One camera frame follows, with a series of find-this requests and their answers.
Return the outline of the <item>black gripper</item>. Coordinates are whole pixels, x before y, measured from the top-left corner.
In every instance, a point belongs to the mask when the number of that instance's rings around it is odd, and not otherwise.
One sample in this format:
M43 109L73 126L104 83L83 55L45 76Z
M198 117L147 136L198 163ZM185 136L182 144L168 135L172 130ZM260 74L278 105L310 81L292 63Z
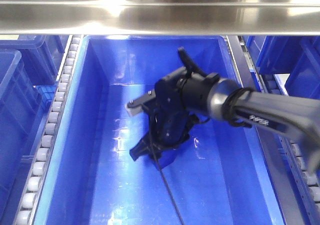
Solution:
M176 149L190 138L192 127L201 122L198 115L209 116L209 92L220 75L206 74L183 47L178 48L178 55L185 67L155 83L155 109L148 135L129 150L133 161L146 155L152 160L160 159L162 152Z

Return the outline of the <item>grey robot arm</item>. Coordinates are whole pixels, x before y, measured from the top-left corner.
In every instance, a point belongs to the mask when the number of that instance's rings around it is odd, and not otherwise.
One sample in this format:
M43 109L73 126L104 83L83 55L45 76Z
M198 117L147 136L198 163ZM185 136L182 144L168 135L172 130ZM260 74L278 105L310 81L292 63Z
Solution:
M233 127L261 127L286 137L300 145L310 174L319 169L319 100L241 87L218 73L204 72L184 48L177 52L183 66L125 106L130 116L141 112L148 115L147 134L129 152L133 160L144 155L158 159L164 151L178 148L204 116Z

